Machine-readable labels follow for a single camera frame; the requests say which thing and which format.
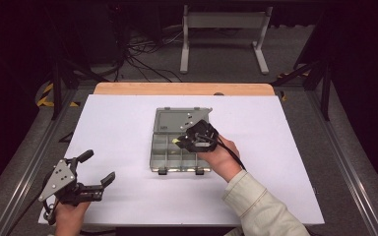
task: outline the white table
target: white table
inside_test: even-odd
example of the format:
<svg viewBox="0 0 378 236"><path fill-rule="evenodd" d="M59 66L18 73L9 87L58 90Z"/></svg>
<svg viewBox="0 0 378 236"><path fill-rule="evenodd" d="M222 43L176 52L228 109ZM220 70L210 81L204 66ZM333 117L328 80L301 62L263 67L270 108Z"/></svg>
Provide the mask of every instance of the white table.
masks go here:
<svg viewBox="0 0 378 236"><path fill-rule="evenodd" d="M158 107L213 107L210 122L235 141L248 171L286 203L304 224L321 224L319 209L279 99L267 96L90 95L65 157L87 149L78 180L116 179L103 200L92 203L86 224L110 226L236 226L240 221L221 200L226 186L214 172L203 176L150 169Z"/></svg>

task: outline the human hand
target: human hand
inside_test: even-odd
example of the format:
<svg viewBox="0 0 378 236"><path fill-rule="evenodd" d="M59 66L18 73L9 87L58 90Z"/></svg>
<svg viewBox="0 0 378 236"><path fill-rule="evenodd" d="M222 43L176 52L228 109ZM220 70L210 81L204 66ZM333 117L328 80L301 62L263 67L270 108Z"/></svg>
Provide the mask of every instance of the human hand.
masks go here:
<svg viewBox="0 0 378 236"><path fill-rule="evenodd" d="M63 205L56 207L56 236L79 235L84 222L85 212L91 202L80 203L78 206Z"/></svg>
<svg viewBox="0 0 378 236"><path fill-rule="evenodd" d="M238 157L240 156L239 151L233 141L229 141L221 135L220 140ZM197 152L197 154L200 158L206 160L213 170L226 182L229 182L236 174L238 174L238 172L241 171L241 166L232 158L229 152L221 146L217 146L214 151Z"/></svg>

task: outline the metal frame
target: metal frame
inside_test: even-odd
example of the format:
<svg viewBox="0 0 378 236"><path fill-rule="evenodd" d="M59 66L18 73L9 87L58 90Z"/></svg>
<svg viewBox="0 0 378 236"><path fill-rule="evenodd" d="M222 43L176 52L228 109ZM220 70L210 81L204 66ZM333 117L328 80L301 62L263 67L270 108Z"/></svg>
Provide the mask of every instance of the metal frame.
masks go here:
<svg viewBox="0 0 378 236"><path fill-rule="evenodd" d="M14 191L13 196L11 197L11 200L5 207L5 210L2 212L2 215L0 217L0 235L7 234L12 222L17 216L17 213L32 185L32 181L34 180L38 172L39 166L41 165L46 156L51 138L53 137L59 125L61 124L61 121L64 115L66 114L66 111L69 108L69 104L73 100L73 96L75 95L75 93L76 91L73 89L69 89L67 91L67 94L63 102L63 107L59 115L55 120L51 121L49 126L47 127L47 130L45 131L42 140L38 145L38 148L36 149L33 157L31 158L30 164L27 167L26 172L24 173L23 177L18 183L17 188Z"/></svg>
<svg viewBox="0 0 378 236"><path fill-rule="evenodd" d="M334 157L336 163L340 167L340 170L343 174L346 184L348 185L349 191L357 205L361 216L364 220L364 223L367 226L367 229L370 232L370 235L378 235L378 216L374 211L373 204L371 203L369 197L367 196L364 186L362 185L357 173L354 170L348 156L343 151L342 146L337 138L337 134L329 121L327 121L320 111L320 102L319 98L314 91L306 92L308 99L312 105L312 108L315 110L321 126L324 129L324 132L329 138L331 148L334 152Z"/></svg>
<svg viewBox="0 0 378 236"><path fill-rule="evenodd" d="M187 5L183 10L183 46L180 61L180 73L188 73L189 64L189 28L243 28L259 29L257 41L253 41L253 49L262 74L268 75L269 68L262 52L262 45L272 16L272 7L266 12L254 13L221 13L221 12L189 12Z"/></svg>

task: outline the cable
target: cable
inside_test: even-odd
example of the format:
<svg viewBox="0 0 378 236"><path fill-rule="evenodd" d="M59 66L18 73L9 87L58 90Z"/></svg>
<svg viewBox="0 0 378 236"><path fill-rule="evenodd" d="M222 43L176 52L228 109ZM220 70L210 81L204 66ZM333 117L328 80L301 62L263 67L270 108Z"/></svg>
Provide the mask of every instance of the cable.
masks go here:
<svg viewBox="0 0 378 236"><path fill-rule="evenodd" d="M219 138L220 142L218 142L218 141L213 140L213 139L211 139L210 137L207 137L207 136L198 135L198 137L200 137L202 139L205 139L207 141L210 141L210 142L217 143L217 145L219 145L222 148L226 149L226 151L228 151L228 153L241 166L241 168L243 168L245 171L247 171L247 169L245 168L244 164L241 162L241 159L237 156L237 154L235 154L234 151L232 151L229 147L227 147L220 138Z"/></svg>
<svg viewBox="0 0 378 236"><path fill-rule="evenodd" d="M131 60L131 61L133 60L132 57L130 57L130 58L125 58L125 60L127 61L128 64L130 64L130 66L135 67L135 68L136 68L136 69L137 69L137 70L143 75L144 79L146 79L148 82L150 82L150 80L146 77L146 75L140 70L140 67L136 66L136 65L134 64L134 62L130 62L130 60Z"/></svg>
<svg viewBox="0 0 378 236"><path fill-rule="evenodd" d="M136 68L140 68L140 69L151 70L151 71L153 71L154 73L156 73L157 75L159 75L160 77L162 77L162 78L164 78L165 80L167 80L167 81L169 81L169 82L172 83L172 81L171 81L168 77L166 77L166 76L164 76L164 75L162 75L161 73L158 72L158 71L167 71L167 70L156 70L156 69L153 69L152 67L146 65L145 63L143 63L142 61L140 61L140 60L137 59L136 57L132 56L131 54L130 54L129 56L130 56L130 58L132 58L133 60L136 60L138 63L140 63L141 65L143 65L143 66L145 66L145 67L139 67L139 66L135 65L134 63L131 63L131 64L130 64L131 66L134 66L134 67L136 67ZM174 73L171 72L171 71L167 71L167 72L173 74L173 75L174 75L174 76L175 76L180 82L182 82L182 81L180 80L180 78L177 77L176 74L174 74Z"/></svg>
<svg viewBox="0 0 378 236"><path fill-rule="evenodd" d="M115 78L113 79L114 82L118 82L118 75L119 75L119 68L115 71Z"/></svg>
<svg viewBox="0 0 378 236"><path fill-rule="evenodd" d="M135 42L135 43L128 43L128 48L138 52L138 54L136 54L136 55L140 55L141 53L149 53L149 54L154 53L154 52L158 51L159 49L161 49L162 47L164 47L164 46L172 43L173 41L175 41L176 38L182 33L183 33L183 31L181 31L180 33L175 35L170 40L162 39L161 40L162 45L160 45L160 46L156 45L153 41L139 41L139 42Z"/></svg>

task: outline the sleeve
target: sleeve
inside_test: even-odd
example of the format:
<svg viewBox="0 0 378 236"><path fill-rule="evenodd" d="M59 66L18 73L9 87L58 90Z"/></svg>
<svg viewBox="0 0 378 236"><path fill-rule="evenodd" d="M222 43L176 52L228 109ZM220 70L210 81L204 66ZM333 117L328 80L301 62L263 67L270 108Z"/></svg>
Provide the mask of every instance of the sleeve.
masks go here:
<svg viewBox="0 0 378 236"><path fill-rule="evenodd" d="M286 205L245 170L229 181L223 200L240 217L246 236L309 235Z"/></svg>

